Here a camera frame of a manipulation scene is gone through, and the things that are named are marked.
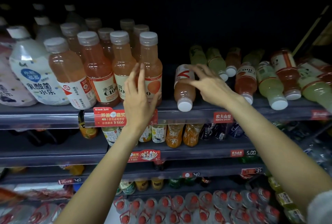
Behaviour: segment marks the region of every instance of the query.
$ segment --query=bottle cap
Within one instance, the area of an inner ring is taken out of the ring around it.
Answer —
[[[114,32],[113,28],[104,27],[98,29],[98,35],[101,40],[110,40],[111,32]]]
[[[45,6],[43,4],[32,4],[34,9],[37,11],[42,11],[45,9]]]
[[[252,97],[252,95],[250,95],[250,94],[247,94],[247,93],[245,93],[245,94],[241,94],[241,96],[243,96],[246,100],[247,100],[247,102],[251,105],[252,103],[253,103],[253,101],[254,101],[254,98]]]
[[[131,18],[125,18],[120,20],[120,27],[122,30],[134,29],[135,21]]]
[[[129,34],[126,31],[115,31],[110,33],[110,41],[114,45],[125,45],[129,43]]]
[[[102,20],[100,18],[87,18],[85,23],[89,29],[99,29],[102,27]]]
[[[0,26],[5,26],[5,25],[7,25],[8,23],[7,23],[7,21],[5,20],[5,18],[4,17],[2,17],[2,16],[0,16]]]
[[[80,32],[77,34],[77,38],[82,46],[89,47],[99,43],[98,34],[92,31]]]
[[[134,26],[134,34],[135,34],[137,37],[139,37],[140,33],[148,32],[148,31],[150,31],[148,25],[135,25],[135,26]]]
[[[31,37],[30,33],[24,26],[10,26],[7,28],[7,31],[13,39],[24,39]]]
[[[301,91],[297,89],[288,90],[284,92],[284,96],[290,101],[297,100],[301,98]]]
[[[274,110],[283,110],[288,106],[288,101],[284,96],[275,96],[268,99],[269,105]]]
[[[40,25],[40,26],[49,25],[49,19],[46,16],[35,17],[35,21],[36,21],[37,25]]]
[[[188,112],[193,108],[193,101],[189,98],[182,97],[178,100],[178,109],[182,112]]]
[[[58,54],[69,50],[67,40],[62,37],[44,40],[44,45],[46,47],[46,50],[51,54]]]
[[[143,32],[139,35],[139,42],[143,46],[151,47],[158,44],[158,35],[154,32]]]
[[[226,67],[226,74],[228,75],[228,77],[233,77],[236,75],[236,67],[234,66],[228,66]]]
[[[63,23],[60,28],[64,36],[76,36],[80,30],[80,26],[76,23]]]
[[[65,4],[64,8],[66,8],[66,11],[75,11],[75,5],[73,4]]]
[[[218,75],[220,76],[221,79],[223,79],[223,81],[228,80],[228,75],[226,74],[225,71],[219,71]]]

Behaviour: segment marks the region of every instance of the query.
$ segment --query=beverage bottle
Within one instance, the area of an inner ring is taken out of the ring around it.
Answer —
[[[37,100],[10,69],[8,59],[11,53],[11,49],[0,45],[0,104],[15,107],[34,105]]]
[[[193,222],[191,213],[187,209],[183,209],[179,213],[179,219],[181,224],[191,224]]]
[[[154,215],[157,211],[158,201],[155,198],[148,198],[145,203],[145,211],[149,215]]]
[[[136,224],[136,216],[131,214],[130,211],[126,211],[120,215],[121,224]]]
[[[168,180],[168,185],[171,188],[179,189],[181,187],[182,179],[170,179]]]
[[[166,124],[155,124],[152,125],[152,141],[155,143],[165,142],[167,125]]]
[[[243,96],[251,105],[254,101],[253,93],[255,93],[256,90],[257,80],[255,67],[253,67],[250,62],[244,62],[236,73],[235,91]]]
[[[234,190],[227,192],[227,202],[228,207],[231,209],[236,209],[242,206],[242,196]]]
[[[190,147],[197,145],[202,127],[203,124],[187,124],[183,134],[183,142]]]
[[[311,72],[304,68],[299,69],[300,79],[298,83],[302,94],[310,101],[322,105],[328,112],[332,113],[332,89],[330,85],[314,77]]]
[[[100,18],[87,18],[85,23],[89,31],[98,32],[99,28],[102,28],[102,20]]]
[[[242,196],[242,205],[245,208],[257,207],[258,206],[258,196],[248,190],[242,190],[240,192]]]
[[[222,58],[219,49],[210,47],[206,52],[206,59],[208,67],[221,79],[227,81],[226,62]]]
[[[133,19],[127,18],[120,20],[121,30],[126,31],[129,34],[131,50],[133,50],[135,47],[135,39],[133,37],[134,26],[135,26],[135,21]]]
[[[230,212],[230,219],[236,224],[248,224],[250,223],[250,216],[246,210],[242,207],[235,208]]]
[[[33,40],[23,26],[10,27],[8,32],[16,40],[9,63],[23,85],[37,101],[43,104],[69,104],[69,99],[49,67],[49,52],[46,51],[45,46]]]
[[[158,36],[154,32],[143,32],[139,35],[141,43],[141,59],[145,66],[145,91],[149,102],[156,93],[161,92],[163,65],[158,59]]]
[[[222,190],[214,191],[212,201],[215,208],[227,208],[227,194]]]
[[[60,32],[60,30],[51,25],[48,17],[35,17],[35,21],[39,26],[36,41],[41,43],[42,45],[44,45],[43,43],[47,39],[54,37],[62,37],[62,33]]]
[[[200,202],[201,207],[209,209],[210,207],[213,206],[212,194],[209,193],[208,191],[201,192],[198,196],[198,200]]]
[[[117,82],[121,101],[126,98],[125,81],[128,79],[136,60],[131,56],[129,35],[125,31],[115,31],[110,33],[110,40],[113,43],[113,71]]]
[[[182,142],[182,131],[184,124],[169,124],[167,127],[166,144],[177,148]]]
[[[113,146],[115,141],[120,136],[119,127],[102,127],[102,131],[110,146]]]
[[[287,100],[296,100],[301,97],[298,85],[300,74],[289,50],[280,50],[271,55],[271,63],[277,76],[284,84],[284,96]]]
[[[263,55],[265,53],[264,49],[257,49],[251,51],[249,54],[247,54],[245,57],[243,57],[242,62],[250,62],[251,66],[254,68],[257,68],[258,64],[260,63]]]
[[[332,65],[317,58],[305,58],[300,60],[297,67],[309,70],[314,77],[332,86]]]
[[[205,207],[200,206],[199,209],[196,209],[193,213],[193,220],[195,224],[210,224],[210,210],[213,209],[206,209]]]
[[[139,142],[148,142],[152,139],[151,125],[148,125],[141,137],[139,138]]]
[[[209,184],[211,183],[212,178],[211,177],[202,177],[200,184],[202,187],[206,188],[209,186]]]
[[[132,56],[135,58],[137,62],[139,62],[141,58],[141,43],[139,42],[139,35],[143,32],[149,32],[149,26],[147,25],[134,25],[134,44],[135,47],[132,50]]]
[[[207,65],[208,61],[203,52],[203,48],[199,45],[192,46],[189,49],[189,57],[191,65],[203,64]]]
[[[76,23],[64,23],[60,25],[60,28],[62,34],[67,38],[69,49],[76,53],[84,64],[85,59],[82,54],[82,46],[80,45],[77,38],[77,33],[80,31],[80,26]]]
[[[185,196],[185,204],[186,204],[186,209],[188,209],[192,213],[195,212],[195,210],[200,207],[197,194],[187,193]]]
[[[187,68],[186,64],[177,67],[175,72],[174,98],[178,109],[188,112],[193,108],[193,101],[196,98],[196,88],[186,83],[178,83],[179,79],[195,79],[193,71]]]
[[[83,46],[82,53],[86,60],[85,73],[88,76],[97,100],[114,107],[120,102],[118,87],[114,80],[112,64],[104,56],[99,38],[95,32],[80,32],[78,41]]]
[[[237,70],[241,66],[241,49],[232,47],[228,50],[226,59],[226,74],[228,77],[236,75]]]
[[[185,207],[185,199],[181,195],[172,198],[172,210],[180,213]]]
[[[157,210],[151,218],[151,224],[166,224],[166,213]]]
[[[9,212],[0,216],[0,223],[20,224],[28,223],[35,207],[29,205],[16,205]]]
[[[56,204],[43,203],[31,215],[28,224],[53,223],[59,216],[61,208]]]
[[[104,55],[106,58],[108,58],[113,63],[114,54],[113,54],[113,45],[112,45],[112,42],[110,41],[111,32],[114,32],[113,28],[105,27],[105,28],[98,29],[100,44],[103,47]]]
[[[73,107],[80,110],[93,107],[97,102],[96,96],[80,57],[69,50],[64,38],[47,39],[44,45],[51,53],[48,59],[49,66]]]
[[[282,110],[288,106],[288,102],[283,95],[284,85],[268,61],[262,61],[258,65],[257,82],[259,92],[262,96],[268,98],[272,109]]]
[[[123,214],[130,209],[130,201],[123,196],[116,199],[113,204],[118,214]]]
[[[170,196],[161,197],[158,202],[158,210],[162,213],[168,213],[171,211],[172,198]]]

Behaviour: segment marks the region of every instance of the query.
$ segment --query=white sleeve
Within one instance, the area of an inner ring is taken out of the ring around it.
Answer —
[[[317,195],[309,204],[307,223],[332,223],[332,190]]]

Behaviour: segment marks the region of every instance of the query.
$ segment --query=vitamin water bottle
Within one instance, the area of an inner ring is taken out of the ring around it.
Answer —
[[[98,32],[99,28],[102,28],[102,20],[100,18],[87,18],[85,23],[89,28],[89,31]]]
[[[301,75],[298,83],[303,96],[310,101],[318,102],[332,113],[332,89],[330,85],[313,76],[310,71],[304,68],[300,68],[298,71]]]
[[[244,62],[236,73],[235,92],[243,96],[248,103],[252,104],[254,101],[253,93],[256,90],[256,70],[250,62]]]
[[[158,59],[158,36],[154,32],[143,32],[139,35],[141,43],[141,59],[145,66],[145,91],[149,102],[156,93],[161,92],[163,65]]]
[[[258,64],[261,61],[264,53],[265,53],[264,49],[253,50],[249,54],[247,54],[245,57],[243,57],[242,62],[243,63],[250,62],[251,66],[253,66],[256,69],[258,67]]]
[[[85,19],[82,18],[80,15],[78,15],[75,10],[75,5],[69,4],[65,5],[64,8],[68,12],[67,18],[66,18],[66,23],[76,23],[80,26],[80,32],[87,31],[88,27],[85,24]]]
[[[193,108],[193,101],[196,98],[196,88],[189,84],[178,83],[179,79],[195,79],[193,71],[187,68],[186,64],[177,67],[175,72],[174,98],[178,103],[178,109],[188,112]]]
[[[332,87],[332,65],[316,58],[307,58],[300,60],[297,67],[307,69],[313,76],[321,79]]]
[[[84,110],[96,104],[96,96],[87,78],[80,57],[69,50],[64,38],[44,41],[51,53],[48,63],[64,93],[74,108]]]
[[[241,49],[238,47],[232,47],[228,50],[226,56],[226,74],[228,77],[236,75],[237,70],[241,66]]]
[[[70,101],[49,67],[49,52],[45,46],[33,40],[23,26],[12,26],[7,30],[16,40],[9,58],[10,67],[23,85],[43,104],[69,104]]]
[[[42,45],[44,45],[44,40],[53,37],[62,37],[60,30],[51,25],[48,17],[35,17],[35,21],[39,26],[36,41],[41,43]]]
[[[221,79],[227,81],[228,75],[226,74],[226,62],[222,58],[219,49],[210,47],[206,52],[206,59],[208,67]]]
[[[100,44],[103,47],[104,55],[106,58],[108,58],[113,63],[114,55],[113,55],[112,42],[110,41],[111,32],[114,32],[113,28],[105,27],[105,28],[98,29]]]
[[[135,47],[135,39],[133,37],[134,25],[135,25],[135,21],[133,19],[126,18],[126,19],[120,20],[121,30],[126,31],[129,34],[131,50],[133,50]]]
[[[78,42],[77,34],[80,31],[80,26],[76,23],[64,23],[60,25],[62,34],[67,38],[69,49],[76,53],[82,63],[85,63],[85,59],[82,54],[82,46]]]
[[[96,32],[80,32],[78,41],[83,46],[82,53],[86,60],[85,73],[88,76],[97,100],[114,107],[120,102],[118,87],[114,80],[112,63],[104,56]]]
[[[293,56],[288,50],[280,50],[271,55],[271,63],[276,74],[284,84],[284,96],[287,100],[297,100],[301,90],[297,83],[300,74],[296,68]]]
[[[259,92],[262,96],[268,98],[272,109],[282,110],[288,106],[288,102],[283,95],[284,85],[268,61],[262,61],[258,65],[257,82]]]
[[[125,31],[115,31],[110,34],[113,43],[114,60],[113,71],[118,85],[121,101],[124,101],[126,94],[124,84],[128,79],[136,60],[131,56],[129,45],[129,34]]]
[[[132,50],[132,56],[135,58],[137,62],[141,58],[141,43],[139,42],[139,35],[143,32],[150,31],[147,25],[134,25],[134,44],[135,47]]]
[[[205,57],[201,46],[195,45],[189,49],[190,63],[191,65],[204,64],[207,65],[208,61]]]

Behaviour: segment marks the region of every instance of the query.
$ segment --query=person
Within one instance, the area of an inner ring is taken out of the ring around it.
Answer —
[[[232,114],[285,192],[302,213],[307,212],[307,223],[332,223],[330,176],[206,65],[188,67],[197,74],[199,80],[180,79],[179,82],[193,85],[201,91],[205,101],[223,107]],[[104,223],[131,151],[150,121],[160,95],[156,94],[151,104],[148,103],[143,64],[140,66],[138,86],[135,85],[138,68],[136,64],[124,85],[126,126],[55,224]]]

